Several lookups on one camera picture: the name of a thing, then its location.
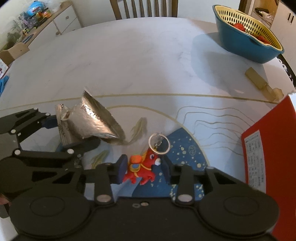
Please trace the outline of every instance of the white label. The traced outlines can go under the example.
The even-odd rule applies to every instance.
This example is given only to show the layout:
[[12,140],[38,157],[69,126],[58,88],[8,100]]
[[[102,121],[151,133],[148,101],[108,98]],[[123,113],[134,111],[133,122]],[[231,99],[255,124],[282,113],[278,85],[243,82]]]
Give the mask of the white label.
[[6,64],[4,64],[4,62],[2,61],[2,59],[0,59],[0,79],[5,74],[5,72],[6,72],[7,69],[8,69],[8,66]]
[[249,185],[266,193],[265,162],[259,130],[244,139],[247,153]]

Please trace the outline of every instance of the cardboard box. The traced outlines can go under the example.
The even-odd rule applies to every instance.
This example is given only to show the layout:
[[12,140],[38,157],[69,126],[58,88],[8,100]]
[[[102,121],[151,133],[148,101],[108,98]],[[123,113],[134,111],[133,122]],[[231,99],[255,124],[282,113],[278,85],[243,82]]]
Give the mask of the cardboard box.
[[242,134],[246,182],[275,199],[279,220],[272,234],[296,240],[296,93]]

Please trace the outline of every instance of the metal key ring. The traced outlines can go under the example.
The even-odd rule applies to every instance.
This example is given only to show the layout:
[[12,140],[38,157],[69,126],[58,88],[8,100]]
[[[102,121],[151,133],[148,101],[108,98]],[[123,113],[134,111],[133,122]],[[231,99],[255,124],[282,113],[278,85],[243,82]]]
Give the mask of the metal key ring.
[[[166,151],[164,151],[164,152],[159,152],[159,151],[155,150],[155,149],[152,147],[152,145],[151,145],[151,139],[152,139],[152,137],[157,136],[157,135],[159,135],[159,136],[165,138],[165,139],[167,140],[167,142],[168,142],[168,149],[167,149]],[[170,141],[169,141],[169,139],[168,139],[164,134],[161,134],[161,133],[153,133],[153,134],[149,137],[148,144],[149,144],[149,147],[151,148],[151,150],[152,150],[154,153],[158,154],[158,155],[165,155],[166,153],[168,153],[168,152],[170,151]]]

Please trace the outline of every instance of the silver foil bag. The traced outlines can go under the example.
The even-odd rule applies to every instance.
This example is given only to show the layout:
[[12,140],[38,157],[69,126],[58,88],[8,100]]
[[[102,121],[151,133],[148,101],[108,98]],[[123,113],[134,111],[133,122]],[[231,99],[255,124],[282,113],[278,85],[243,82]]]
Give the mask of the silver foil bag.
[[67,109],[63,104],[58,104],[55,106],[57,115],[57,126],[59,128],[59,135],[61,137],[61,142],[64,147],[70,147],[72,144],[82,142],[82,138],[72,134],[69,130],[68,123],[61,120],[62,113],[65,112],[64,108]]
[[125,139],[121,126],[110,112],[89,92],[84,90],[81,102],[72,109],[63,106],[61,122],[67,122],[68,130],[77,138]]

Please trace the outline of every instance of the blue cloth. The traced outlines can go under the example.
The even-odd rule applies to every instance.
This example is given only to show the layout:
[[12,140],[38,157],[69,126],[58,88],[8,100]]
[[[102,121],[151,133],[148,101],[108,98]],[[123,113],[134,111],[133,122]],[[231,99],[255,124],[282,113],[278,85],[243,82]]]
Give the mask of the blue cloth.
[[9,79],[9,76],[5,75],[2,79],[0,79],[0,96],[4,91],[4,87]]
[[[171,150],[167,156],[172,163],[190,165],[194,170],[204,170],[207,166],[206,159],[197,143],[183,128],[168,135],[168,139],[171,143]],[[174,200],[178,185],[168,185],[166,183],[160,166],[153,166],[152,171],[156,175],[154,182],[149,181],[145,185],[140,185],[131,184],[130,181],[127,181],[118,195],[130,196],[130,192],[133,190],[132,197],[172,197]],[[204,193],[201,184],[194,185],[194,194],[195,200],[203,198]]]

